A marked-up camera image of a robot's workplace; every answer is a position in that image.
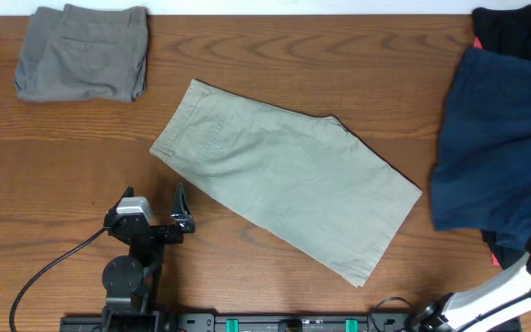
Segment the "beige khaki shorts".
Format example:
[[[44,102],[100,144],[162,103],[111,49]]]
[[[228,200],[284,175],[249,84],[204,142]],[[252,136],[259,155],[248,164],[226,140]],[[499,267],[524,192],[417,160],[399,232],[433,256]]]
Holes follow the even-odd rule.
[[[295,113],[198,80],[150,151],[356,287],[421,195],[335,117]]]

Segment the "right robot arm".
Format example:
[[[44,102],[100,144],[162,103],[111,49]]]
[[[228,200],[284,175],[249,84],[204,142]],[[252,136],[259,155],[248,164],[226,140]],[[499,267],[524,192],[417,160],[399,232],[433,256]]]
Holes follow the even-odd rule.
[[[525,254],[480,286],[449,293],[418,311],[408,327],[415,331],[488,331],[531,311],[531,237]]]

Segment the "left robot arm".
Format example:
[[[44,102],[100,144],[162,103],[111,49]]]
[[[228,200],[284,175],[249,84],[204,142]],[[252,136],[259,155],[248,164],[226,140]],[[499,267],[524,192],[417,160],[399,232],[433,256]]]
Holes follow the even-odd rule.
[[[186,233],[195,232],[182,184],[176,187],[170,217],[172,224],[152,226],[150,204],[143,196],[136,196],[132,187],[107,212],[104,230],[127,244],[129,252],[112,259],[103,270],[106,301],[102,332],[178,329],[176,318],[159,308],[157,298],[165,247],[182,243]]]

